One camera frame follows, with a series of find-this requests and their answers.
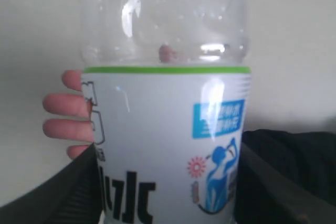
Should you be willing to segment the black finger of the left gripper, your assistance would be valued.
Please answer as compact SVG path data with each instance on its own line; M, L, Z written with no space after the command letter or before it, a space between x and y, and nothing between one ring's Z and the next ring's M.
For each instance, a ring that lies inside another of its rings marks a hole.
M335 223L335 134L246 131L238 223Z
M1 207L2 224L99 223L101 190L90 145L51 179Z

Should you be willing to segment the open human hand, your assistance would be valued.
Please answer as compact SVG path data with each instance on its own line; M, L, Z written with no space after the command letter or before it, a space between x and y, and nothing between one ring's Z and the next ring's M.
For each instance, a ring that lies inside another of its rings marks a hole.
M43 123L43 133L49 138L83 142L67 148L71 159L81 155L93 142L89 107L81 92L81 74L80 70L66 70L61 76L64 86L76 94L50 93L42 101L46 112L59 116Z

